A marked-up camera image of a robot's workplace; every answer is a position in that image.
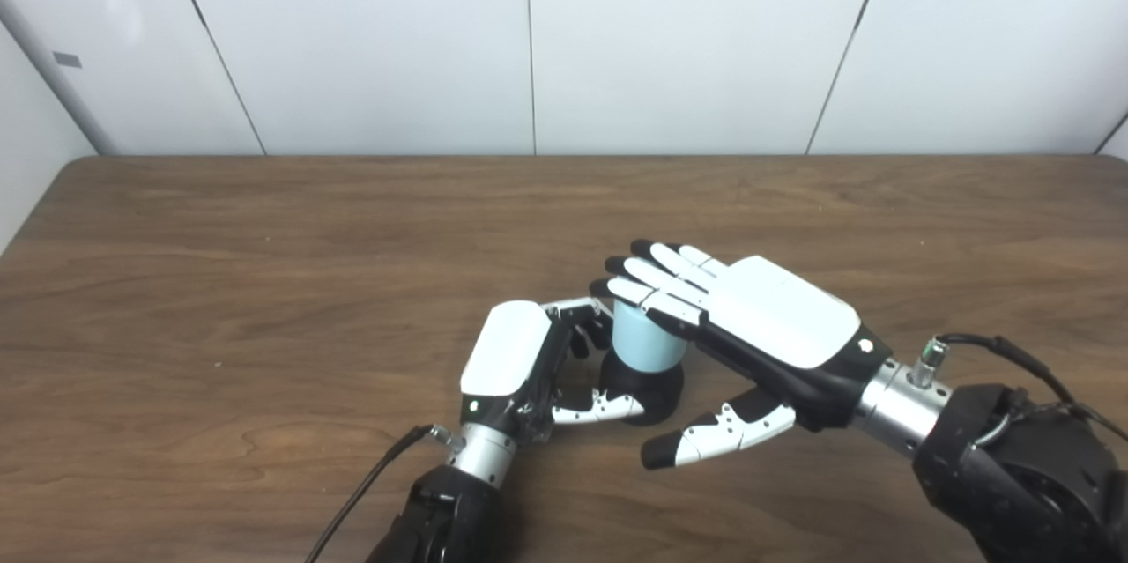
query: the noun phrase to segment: wood grain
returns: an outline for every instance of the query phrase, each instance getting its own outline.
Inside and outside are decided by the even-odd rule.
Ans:
[[[1128,423],[1112,159],[97,158],[0,258],[0,558],[301,561],[391,439],[457,422],[490,307],[583,294],[636,237],[766,255],[902,360],[938,331],[1006,334]],[[522,451],[511,561],[979,560],[857,433],[644,472],[647,437],[744,389],[702,354],[687,370],[661,429]],[[945,373],[1046,395],[975,351]],[[440,455],[389,468],[325,560],[361,561]]]

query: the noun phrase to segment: black cable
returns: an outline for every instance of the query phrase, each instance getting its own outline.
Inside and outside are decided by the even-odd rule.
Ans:
[[[356,502],[360,501],[360,498],[362,498],[364,493],[368,492],[368,489],[372,486],[372,482],[376,482],[376,478],[378,478],[380,472],[384,470],[385,467],[387,467],[389,464],[391,464],[391,459],[398,458],[399,454],[407,450],[407,447],[414,445],[415,442],[420,441],[420,439],[422,439],[424,436],[430,433],[432,426],[433,426],[432,424],[428,424],[425,426],[415,426],[411,431],[407,431],[407,434],[405,434],[403,438],[399,438],[399,440],[396,441],[396,443],[391,445],[391,448],[389,448],[388,451],[384,454],[384,457],[380,458],[380,461],[376,463],[376,466],[373,466],[372,469],[368,473],[368,475],[364,476],[364,480],[360,483],[360,486],[356,486],[356,490],[353,491],[353,494],[350,496],[349,501],[346,501],[345,504],[341,507],[341,510],[337,511],[337,514],[333,518],[332,521],[329,521],[329,525],[325,527],[325,530],[321,533],[321,536],[319,536],[317,538],[317,543],[314,544],[314,549],[311,549],[309,552],[309,556],[306,557],[306,563],[314,563],[315,561],[317,561],[317,557],[321,555],[321,551],[325,549],[325,546],[326,544],[329,543],[329,539],[333,537],[333,534],[337,531],[337,528],[340,528],[341,524],[344,522],[345,517],[350,514],[352,509],[356,505]]]
[[[1040,413],[1042,411],[1049,411],[1052,408],[1063,408],[1065,411],[1073,413],[1074,415],[1081,414],[1081,416],[1087,417],[1093,422],[1096,422],[1101,426],[1104,426],[1105,429],[1114,433],[1117,438],[1120,438],[1121,440],[1128,442],[1128,432],[1125,432],[1123,429],[1117,426],[1116,423],[1113,423],[1111,420],[1098,413],[1096,410],[1094,410],[1093,407],[1076,402],[1076,398],[1073,397],[1073,394],[1069,393],[1069,389],[1067,389],[1067,387],[1065,387],[1065,385],[1061,384],[1061,381],[1057,378],[1057,376],[1055,376],[1054,372],[1050,371],[1050,369],[1046,367],[1045,363],[1042,363],[1039,359],[1036,359],[1034,357],[1030,355],[1025,350],[1015,345],[1015,343],[1012,343],[1002,336],[988,338],[986,336],[979,336],[977,334],[941,334],[936,336],[936,340],[942,343],[946,343],[949,345],[976,345],[978,348],[984,348],[984,350],[990,351],[996,355],[1007,359],[1014,364],[1017,364],[1022,369],[1025,369],[1030,373],[1040,378],[1043,382],[1046,382],[1046,385],[1049,386],[1050,389],[1054,390],[1054,394],[1056,394],[1057,397],[1060,398],[1060,403],[1040,405],[1031,411],[1025,412],[1024,414],[1020,414],[1012,422],[1019,422],[1025,417],[1029,417],[1034,413]]]
[[[1050,371],[1050,368],[1046,367],[1039,359],[1030,355],[1022,348],[1015,345],[1015,343],[1002,336],[988,338],[987,336],[979,336],[977,334],[941,334],[936,336],[936,340],[949,345],[975,345],[990,351],[990,353],[1007,359],[1039,378],[1042,382],[1046,382],[1060,402],[1068,404],[1076,402],[1069,389],[1066,389],[1065,385]]]
[[[1109,431],[1112,431],[1121,440],[1128,442],[1128,433],[1125,433],[1123,429],[1121,429],[1121,428],[1117,426],[1116,424],[1113,424],[1112,421],[1109,420],[1108,417],[1104,417],[1100,413],[1096,413],[1096,411],[1093,407],[1091,407],[1091,406],[1089,406],[1086,404],[1081,404],[1081,403],[1074,403],[1072,405],[1072,407],[1076,408],[1077,411],[1081,411],[1082,413],[1084,413],[1085,415],[1087,415],[1093,422],[1096,422],[1101,426],[1104,426]]]

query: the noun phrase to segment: light blue cup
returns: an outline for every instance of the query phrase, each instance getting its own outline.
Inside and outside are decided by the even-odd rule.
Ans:
[[[654,325],[638,308],[617,299],[611,342],[627,367],[644,373],[658,373],[678,364],[689,345]]]

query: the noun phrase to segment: robotic hand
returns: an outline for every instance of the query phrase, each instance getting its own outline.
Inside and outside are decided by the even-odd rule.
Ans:
[[[518,447],[546,441],[554,423],[656,423],[677,407],[684,381],[680,355],[660,368],[633,367],[611,349],[613,338],[619,342],[613,325],[611,313],[592,298],[495,306],[462,371],[461,433],[416,426],[391,447],[323,534],[307,563],[317,558],[382,467],[428,433],[450,452],[444,464],[415,480],[406,507],[368,563],[494,558],[502,537],[500,487]],[[585,340],[608,350],[600,387],[569,396],[556,378],[570,350],[587,358]]]
[[[763,257],[732,265],[693,246],[640,240],[613,257],[592,294],[640,308],[756,387],[642,449],[646,468],[746,449],[797,424],[854,426],[911,460],[933,507],[967,528],[992,563],[1128,563],[1126,474],[1046,366],[1002,337],[932,340],[914,367],[846,302]],[[1003,385],[951,389],[934,379],[950,344],[973,344],[1049,384],[1034,405]]]

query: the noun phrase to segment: white wall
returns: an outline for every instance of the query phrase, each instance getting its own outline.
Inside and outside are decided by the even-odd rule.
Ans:
[[[94,149],[0,26],[0,253],[67,162]]]
[[[270,153],[531,153],[528,0],[197,0]]]
[[[540,153],[802,153],[863,0],[530,0]]]
[[[1128,160],[1128,124],[1120,125],[1117,133],[1112,134],[1108,144],[1101,149],[1102,156],[1116,156],[1121,160]]]
[[[0,18],[88,115],[102,150],[262,153],[191,0],[0,0]]]
[[[192,0],[0,0],[0,21],[114,153],[1083,153],[1128,111],[1128,0],[870,0],[855,30],[864,1],[199,0],[209,32]]]
[[[1087,153],[1128,111],[1128,0],[870,0],[814,153]]]

